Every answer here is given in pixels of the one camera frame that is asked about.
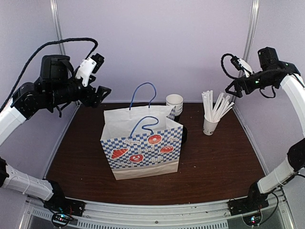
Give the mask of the stack of paper cups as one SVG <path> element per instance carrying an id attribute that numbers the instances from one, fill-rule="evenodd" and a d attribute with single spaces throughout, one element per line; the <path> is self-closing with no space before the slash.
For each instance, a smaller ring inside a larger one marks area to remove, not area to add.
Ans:
<path id="1" fill-rule="evenodd" d="M 183 111 L 183 97 L 179 94 L 170 94 L 166 96 L 166 105 L 175 107 L 174 121 L 179 122 Z"/>

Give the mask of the stack of black lids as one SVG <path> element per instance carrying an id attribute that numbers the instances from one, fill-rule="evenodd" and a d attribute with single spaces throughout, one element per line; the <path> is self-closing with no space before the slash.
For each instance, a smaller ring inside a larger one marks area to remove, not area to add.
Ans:
<path id="1" fill-rule="evenodd" d="M 187 128 L 184 126 L 183 127 L 183 133 L 182 133 L 182 144 L 184 144 L 187 141 L 187 135 L 188 135 L 188 130 Z"/>

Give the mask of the blue checkered paper bag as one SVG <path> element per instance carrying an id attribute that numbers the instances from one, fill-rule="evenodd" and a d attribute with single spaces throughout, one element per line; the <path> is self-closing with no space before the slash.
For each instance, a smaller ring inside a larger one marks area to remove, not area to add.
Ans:
<path id="1" fill-rule="evenodd" d="M 183 125 L 179 106 L 152 105 L 104 111 L 100 139 L 116 180 L 178 171 Z"/>

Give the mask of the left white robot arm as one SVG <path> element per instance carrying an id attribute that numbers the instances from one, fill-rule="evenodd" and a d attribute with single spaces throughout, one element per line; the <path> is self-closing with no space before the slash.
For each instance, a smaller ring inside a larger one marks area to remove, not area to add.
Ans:
<path id="1" fill-rule="evenodd" d="M 58 112 L 70 103 L 79 101 L 86 107 L 96 108 L 110 93 L 103 86 L 94 88 L 94 74 L 104 63 L 104 57 L 95 54 L 82 60 L 73 68 L 66 55 L 46 55 L 41 61 L 39 78 L 34 83 L 24 83 L 9 99 L 0 113 L 0 142 L 29 120 L 39 110 Z M 0 161 L 0 186 L 50 202 L 58 212 L 64 212 L 69 204 L 57 182 L 34 178 Z"/>

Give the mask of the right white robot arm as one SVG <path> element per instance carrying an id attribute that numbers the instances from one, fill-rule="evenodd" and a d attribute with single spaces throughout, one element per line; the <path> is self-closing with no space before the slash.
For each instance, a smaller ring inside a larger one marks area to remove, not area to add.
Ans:
<path id="1" fill-rule="evenodd" d="M 258 51 L 261 71 L 254 72 L 251 66 L 242 58 L 232 54 L 229 56 L 231 64 L 244 75 L 242 77 L 231 76 L 226 69 L 223 72 L 232 79 L 225 91 L 235 97 L 241 98 L 249 95 L 256 89 L 262 91 L 271 87 L 274 92 L 282 88 L 292 103 L 301 127 L 305 126 L 305 83 L 299 70 L 293 63 L 283 62 L 278 59 L 274 48 L 265 47 Z M 271 193 L 278 186 L 296 176 L 305 167 L 305 141 L 301 140 L 291 146 L 285 160 L 269 175 L 254 182 L 249 189 L 248 197 L 244 200 L 247 210 L 255 210 L 263 202 L 262 195 Z"/>

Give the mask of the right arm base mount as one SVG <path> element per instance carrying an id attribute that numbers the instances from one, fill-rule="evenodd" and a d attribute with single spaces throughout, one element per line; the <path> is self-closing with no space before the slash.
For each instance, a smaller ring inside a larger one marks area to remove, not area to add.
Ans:
<path id="1" fill-rule="evenodd" d="M 247 197 L 228 201 L 230 214 L 235 216 L 266 208 L 269 206 L 267 197 L 267 194 L 260 193 L 258 189 L 250 189 Z"/>

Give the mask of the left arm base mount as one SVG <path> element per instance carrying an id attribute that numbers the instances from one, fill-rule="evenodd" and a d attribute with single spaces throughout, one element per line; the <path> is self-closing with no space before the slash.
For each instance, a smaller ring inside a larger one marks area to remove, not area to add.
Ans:
<path id="1" fill-rule="evenodd" d="M 62 188 L 57 182 L 47 181 L 51 184 L 52 196 L 49 200 L 44 201 L 44 207 L 52 211 L 81 217 L 84 212 L 85 203 L 83 201 L 66 198 Z"/>

